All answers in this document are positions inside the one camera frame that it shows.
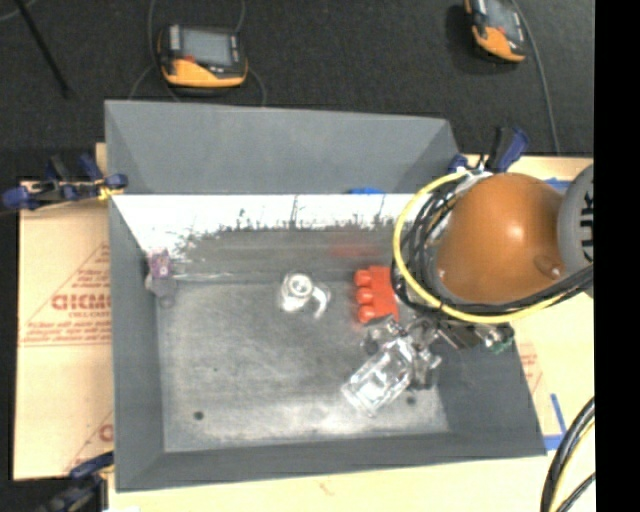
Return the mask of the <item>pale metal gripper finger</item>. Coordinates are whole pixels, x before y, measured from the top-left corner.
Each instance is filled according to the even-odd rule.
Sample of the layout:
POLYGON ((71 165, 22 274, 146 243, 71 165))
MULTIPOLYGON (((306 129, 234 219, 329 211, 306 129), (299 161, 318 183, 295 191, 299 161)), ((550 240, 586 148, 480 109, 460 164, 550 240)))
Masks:
POLYGON ((426 346, 411 346, 410 387, 432 388, 440 375, 442 358, 426 346))
POLYGON ((410 323, 401 325, 391 324, 370 325, 365 334, 365 350, 378 351, 382 346, 395 339, 407 339, 414 350, 423 351, 430 342, 426 336, 426 325, 423 323, 410 323))

